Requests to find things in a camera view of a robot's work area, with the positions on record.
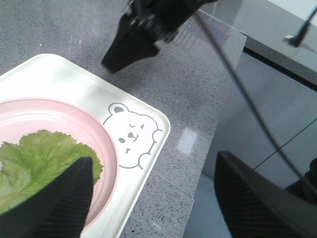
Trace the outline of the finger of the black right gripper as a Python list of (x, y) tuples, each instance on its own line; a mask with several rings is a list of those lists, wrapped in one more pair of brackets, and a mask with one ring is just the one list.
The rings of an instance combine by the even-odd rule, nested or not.
[(102, 65), (110, 72), (116, 73), (130, 64), (159, 53), (144, 25), (132, 24), (127, 14), (119, 21), (116, 37), (102, 59)]

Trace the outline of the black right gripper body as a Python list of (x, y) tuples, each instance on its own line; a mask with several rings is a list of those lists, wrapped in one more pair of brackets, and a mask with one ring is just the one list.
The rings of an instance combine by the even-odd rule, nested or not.
[(156, 42), (172, 41), (178, 28), (209, 0), (131, 0), (132, 29)]

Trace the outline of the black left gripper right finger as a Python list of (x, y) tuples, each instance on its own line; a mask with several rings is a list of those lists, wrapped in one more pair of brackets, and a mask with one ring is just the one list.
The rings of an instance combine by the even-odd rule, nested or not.
[(317, 163), (303, 179), (282, 189), (228, 151), (217, 154), (214, 189), (233, 238), (315, 238)]

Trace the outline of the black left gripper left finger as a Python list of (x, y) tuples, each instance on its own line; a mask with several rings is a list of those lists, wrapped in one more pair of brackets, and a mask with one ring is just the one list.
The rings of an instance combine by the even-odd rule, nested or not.
[(76, 160), (51, 183), (0, 217), (2, 238), (78, 238), (93, 195), (93, 161)]

